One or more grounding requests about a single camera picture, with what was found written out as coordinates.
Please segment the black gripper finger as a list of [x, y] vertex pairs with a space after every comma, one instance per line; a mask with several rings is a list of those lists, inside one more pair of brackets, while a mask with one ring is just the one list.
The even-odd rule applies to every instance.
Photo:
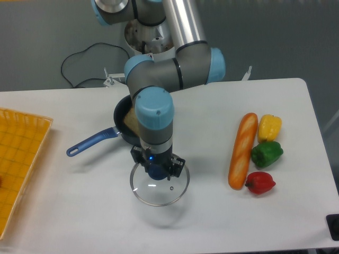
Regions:
[[143, 165], [143, 156], [141, 147], [133, 146], [131, 149], [131, 155], [136, 164]]
[[167, 180], [171, 180], [172, 177], [179, 178], [185, 166], [185, 160], [178, 156], [173, 156], [171, 158], [171, 163], [172, 164], [168, 170]]

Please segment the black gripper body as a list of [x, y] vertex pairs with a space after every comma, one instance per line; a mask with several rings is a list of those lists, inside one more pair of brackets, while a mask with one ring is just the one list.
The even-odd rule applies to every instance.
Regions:
[[152, 153], [150, 149], [142, 149], [145, 172], [153, 180], [170, 179], [172, 167], [172, 148], [162, 153]]

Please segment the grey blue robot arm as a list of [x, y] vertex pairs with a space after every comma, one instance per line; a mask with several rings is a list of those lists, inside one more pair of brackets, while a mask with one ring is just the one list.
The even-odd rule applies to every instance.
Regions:
[[154, 61], [140, 53], [126, 62], [124, 75], [140, 131], [134, 161], [151, 179], [179, 177], [185, 161], [172, 153], [171, 92], [221, 81], [226, 73], [222, 52], [207, 43], [196, 1], [92, 1], [92, 8], [104, 25], [168, 25], [175, 56]]

